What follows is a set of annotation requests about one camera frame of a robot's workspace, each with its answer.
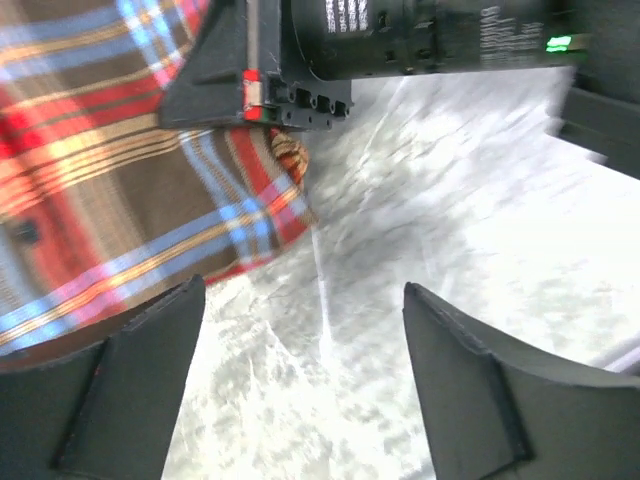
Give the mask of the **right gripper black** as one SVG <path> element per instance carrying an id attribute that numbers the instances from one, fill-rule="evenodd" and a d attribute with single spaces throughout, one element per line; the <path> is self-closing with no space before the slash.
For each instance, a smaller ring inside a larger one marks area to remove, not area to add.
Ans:
<path id="1" fill-rule="evenodd" d="M 325 129 L 349 116 L 353 81 L 566 63 L 589 38 L 568 1 L 248 2 L 244 117 Z"/>

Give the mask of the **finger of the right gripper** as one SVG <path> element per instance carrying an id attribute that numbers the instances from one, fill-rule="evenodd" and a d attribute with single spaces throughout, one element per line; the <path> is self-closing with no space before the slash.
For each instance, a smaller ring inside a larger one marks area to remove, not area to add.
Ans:
<path id="1" fill-rule="evenodd" d="M 159 105 L 159 126 L 198 129 L 243 124 L 246 66 L 246 3 L 211 1 L 183 66 Z"/>

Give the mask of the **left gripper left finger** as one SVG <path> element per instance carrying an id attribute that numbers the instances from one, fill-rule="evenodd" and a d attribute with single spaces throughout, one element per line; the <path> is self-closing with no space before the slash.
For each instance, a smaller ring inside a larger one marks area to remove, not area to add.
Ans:
<path id="1" fill-rule="evenodd" d="M 204 307 L 195 276 L 2 356 L 2 478 L 161 478 Z"/>

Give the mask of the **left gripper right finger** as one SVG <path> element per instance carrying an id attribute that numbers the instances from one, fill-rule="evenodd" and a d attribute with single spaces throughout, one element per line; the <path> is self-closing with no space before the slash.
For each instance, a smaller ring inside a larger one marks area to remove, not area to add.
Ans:
<path id="1" fill-rule="evenodd" d="M 403 318 L 440 479 L 635 479 L 639 351 L 601 368 L 550 354 L 426 288 Z"/>

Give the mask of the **plaid long sleeve shirt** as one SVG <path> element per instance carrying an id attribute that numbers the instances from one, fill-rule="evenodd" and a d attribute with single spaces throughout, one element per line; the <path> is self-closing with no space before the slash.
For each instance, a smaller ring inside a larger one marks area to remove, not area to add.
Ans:
<path id="1" fill-rule="evenodd" d="M 266 264 L 313 215 L 276 129 L 170 131 L 156 108 L 204 1 L 1 5 L 1 351 L 201 275 Z"/>

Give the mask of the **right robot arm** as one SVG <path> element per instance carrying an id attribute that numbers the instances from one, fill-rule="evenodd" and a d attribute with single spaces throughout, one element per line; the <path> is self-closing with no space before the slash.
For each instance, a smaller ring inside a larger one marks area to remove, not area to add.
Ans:
<path id="1" fill-rule="evenodd" d="M 635 1 L 213 1 L 159 123 L 328 130 L 356 79 L 565 65 L 559 137 L 637 177 Z"/>

